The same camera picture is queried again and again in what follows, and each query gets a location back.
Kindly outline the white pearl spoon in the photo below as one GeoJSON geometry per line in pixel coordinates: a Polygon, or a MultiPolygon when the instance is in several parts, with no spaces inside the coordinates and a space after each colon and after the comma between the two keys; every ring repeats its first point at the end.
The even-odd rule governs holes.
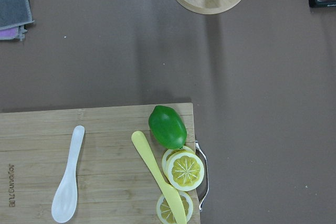
{"type": "Polygon", "coordinates": [[[84,135],[85,128],[82,125],[77,125],[71,136],[65,172],[52,201],[51,215],[57,223],[69,221],[77,208],[76,170],[84,135]]]}

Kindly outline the green toy lime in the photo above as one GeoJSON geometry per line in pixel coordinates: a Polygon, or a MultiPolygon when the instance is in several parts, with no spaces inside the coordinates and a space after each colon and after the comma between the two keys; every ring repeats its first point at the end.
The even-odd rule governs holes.
{"type": "Polygon", "coordinates": [[[165,148],[177,150],[185,144],[186,127],[173,108],[163,105],[155,106],[148,123],[155,139],[165,148]]]}

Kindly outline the hidden toy lemon slice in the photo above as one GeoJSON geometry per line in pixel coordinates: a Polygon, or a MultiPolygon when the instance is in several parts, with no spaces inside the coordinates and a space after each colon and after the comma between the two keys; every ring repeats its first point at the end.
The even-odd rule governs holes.
{"type": "Polygon", "coordinates": [[[175,153],[177,152],[181,152],[181,151],[186,151],[189,153],[195,153],[190,147],[188,146],[182,146],[182,148],[180,149],[176,149],[176,150],[172,150],[172,149],[168,149],[165,151],[165,153],[163,154],[162,160],[161,160],[161,165],[162,165],[162,169],[164,171],[164,173],[166,172],[166,165],[167,165],[167,161],[168,159],[175,153]]]}

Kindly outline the upper toy lemon slice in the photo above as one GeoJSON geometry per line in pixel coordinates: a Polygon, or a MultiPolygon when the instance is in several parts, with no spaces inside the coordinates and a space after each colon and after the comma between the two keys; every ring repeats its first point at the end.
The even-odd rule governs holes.
{"type": "Polygon", "coordinates": [[[168,158],[165,173],[170,184],[177,190],[191,191],[203,181],[205,168],[196,154],[179,151],[168,158]]]}

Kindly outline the yellow plastic knife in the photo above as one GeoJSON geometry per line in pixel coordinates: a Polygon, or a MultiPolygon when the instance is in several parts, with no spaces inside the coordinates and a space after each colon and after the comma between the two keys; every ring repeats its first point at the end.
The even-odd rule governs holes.
{"type": "Polygon", "coordinates": [[[158,184],[162,194],[164,195],[171,212],[175,218],[176,223],[187,223],[186,214],[181,197],[172,185],[168,184],[158,167],[154,154],[149,146],[146,136],[141,131],[132,133],[131,141],[138,151],[139,155],[145,162],[149,171],[153,175],[156,183],[158,184]]]}

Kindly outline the lower toy lemon slice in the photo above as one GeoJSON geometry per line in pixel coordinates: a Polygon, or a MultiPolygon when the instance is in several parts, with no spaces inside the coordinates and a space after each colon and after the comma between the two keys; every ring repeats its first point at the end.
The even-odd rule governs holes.
{"type": "MultiPolygon", "coordinates": [[[[192,199],[189,196],[189,194],[186,192],[179,191],[178,193],[180,195],[180,198],[184,206],[186,222],[188,222],[193,214],[193,209],[194,209],[192,199]]],[[[173,216],[173,213],[163,194],[159,197],[156,203],[156,213],[161,223],[176,224],[176,220],[173,216]]]]}

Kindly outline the wooden cutting board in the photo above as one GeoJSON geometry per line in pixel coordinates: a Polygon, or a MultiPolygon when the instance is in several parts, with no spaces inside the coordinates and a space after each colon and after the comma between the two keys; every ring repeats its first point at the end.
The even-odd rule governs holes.
{"type": "Polygon", "coordinates": [[[53,223],[51,204],[71,135],[85,136],[71,223],[159,223],[161,191],[131,141],[142,131],[158,163],[165,149],[148,126],[152,105],[1,114],[1,223],[53,223]]]}

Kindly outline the purple cloth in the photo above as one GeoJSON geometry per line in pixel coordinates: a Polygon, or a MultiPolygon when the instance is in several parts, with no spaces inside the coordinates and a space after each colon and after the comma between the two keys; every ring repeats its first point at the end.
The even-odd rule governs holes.
{"type": "Polygon", "coordinates": [[[19,27],[12,27],[0,30],[0,40],[16,39],[19,34],[19,27]]]}

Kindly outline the grey folded cloth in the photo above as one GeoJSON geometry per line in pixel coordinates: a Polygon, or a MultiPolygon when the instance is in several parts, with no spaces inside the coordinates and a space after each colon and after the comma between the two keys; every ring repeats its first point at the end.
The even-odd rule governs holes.
{"type": "Polygon", "coordinates": [[[16,39],[25,38],[25,25],[34,22],[29,0],[1,0],[1,30],[19,27],[16,39]]]}

